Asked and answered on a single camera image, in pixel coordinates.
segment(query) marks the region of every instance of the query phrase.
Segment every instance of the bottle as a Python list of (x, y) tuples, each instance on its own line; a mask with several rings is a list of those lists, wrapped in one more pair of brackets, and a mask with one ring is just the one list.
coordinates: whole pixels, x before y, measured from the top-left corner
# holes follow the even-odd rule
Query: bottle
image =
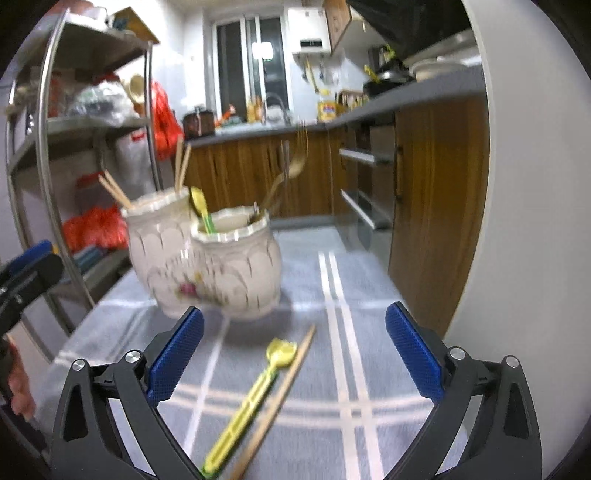
[(255, 121), (260, 122), (262, 124), (265, 123), (265, 107), (262, 104), (261, 97), (258, 95), (256, 96), (256, 104), (255, 104)]
[(246, 104), (246, 121), (250, 124), (256, 122), (256, 107), (251, 100)]

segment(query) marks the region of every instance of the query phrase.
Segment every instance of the gray countertop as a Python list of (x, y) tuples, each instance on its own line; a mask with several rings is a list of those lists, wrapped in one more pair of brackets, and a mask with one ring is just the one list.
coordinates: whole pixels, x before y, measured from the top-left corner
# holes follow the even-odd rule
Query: gray countertop
[[(482, 66), (478, 65), (448, 73), (423, 82), (412, 82), (389, 90), (350, 112), (327, 123), (308, 124), (308, 131), (327, 131), (346, 124), (367, 121), (403, 107), (436, 100), (470, 95), (485, 95), (486, 85)], [(237, 125), (217, 131), (215, 135), (191, 140), (193, 148), (227, 141), (281, 135), (296, 131), (296, 125)]]

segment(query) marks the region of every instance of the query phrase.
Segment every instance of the chopsticks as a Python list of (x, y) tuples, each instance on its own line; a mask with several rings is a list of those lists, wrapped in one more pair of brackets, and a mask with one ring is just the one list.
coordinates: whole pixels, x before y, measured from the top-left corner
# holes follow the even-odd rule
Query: chopsticks
[(127, 198), (127, 195), (124, 193), (124, 191), (115, 181), (115, 179), (111, 176), (111, 174), (107, 170), (105, 170), (104, 174), (105, 176), (99, 175), (100, 184), (105, 188), (107, 192), (111, 194), (115, 201), (119, 202), (127, 209), (132, 208), (131, 201)]
[(174, 190), (179, 193), (184, 185), (184, 178), (187, 175), (189, 167), (189, 158), (191, 157), (191, 145), (185, 150), (183, 163), (181, 164), (181, 154), (183, 152), (183, 137), (179, 136), (177, 140), (177, 156), (174, 165)]
[(275, 417), (277, 417), (277, 414), (283, 405), (283, 401), (289, 393), (290, 388), (296, 379), (296, 375), (300, 371), (301, 364), (306, 358), (306, 354), (308, 353), (310, 343), (312, 342), (312, 337), (314, 336), (315, 332), (316, 325), (312, 325), (302, 340), (302, 343), (300, 343), (295, 355), (295, 359), (291, 363), (290, 369), (288, 370), (283, 383), (279, 387), (277, 394), (273, 396), (273, 400), (271, 401), (269, 409), (265, 413), (264, 418), (261, 420), (261, 424), (252, 435), (251, 441), (248, 442), (243, 454), (240, 455), (240, 458), (238, 459), (236, 466), (229, 477), (230, 480), (240, 480), (244, 476), (246, 469), (248, 469), (248, 466), (256, 455), (262, 441), (265, 439), (265, 436), (271, 429), (273, 421), (275, 420)]

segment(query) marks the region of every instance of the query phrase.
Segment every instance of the finger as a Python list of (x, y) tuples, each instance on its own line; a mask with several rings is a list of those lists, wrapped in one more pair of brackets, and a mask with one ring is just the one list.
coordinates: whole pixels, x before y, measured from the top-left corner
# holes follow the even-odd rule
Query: finger
[(12, 407), (12, 411), (15, 415), (22, 415), (23, 412), (27, 409), (28, 404), (29, 399), (27, 398), (27, 396), (23, 395), (22, 393), (17, 393), (14, 394), (14, 396), (12, 397), (10, 406)]
[(8, 337), (8, 345), (10, 348), (10, 353), (12, 355), (12, 361), (13, 361), (14, 365), (18, 365), (19, 367), (22, 367), (21, 353), (17, 347), (17, 344), (14, 343), (14, 341), (10, 337)]
[(29, 395), (27, 405), (23, 408), (23, 411), (22, 411), (22, 416), (25, 417), (26, 421), (29, 421), (33, 418), (33, 415), (35, 414), (36, 407), (37, 406), (35, 405), (35, 401)]
[(22, 375), (15, 372), (11, 373), (8, 377), (8, 386), (10, 387), (10, 390), (12, 390), (13, 395), (20, 393), (25, 386), (22, 381)]

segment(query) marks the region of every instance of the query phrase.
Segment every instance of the water heater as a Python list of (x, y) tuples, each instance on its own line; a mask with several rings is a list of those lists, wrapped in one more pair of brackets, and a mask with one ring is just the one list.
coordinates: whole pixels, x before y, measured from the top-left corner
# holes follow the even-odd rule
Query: water heater
[(329, 28), (324, 8), (289, 8), (290, 46), (294, 55), (330, 55)]

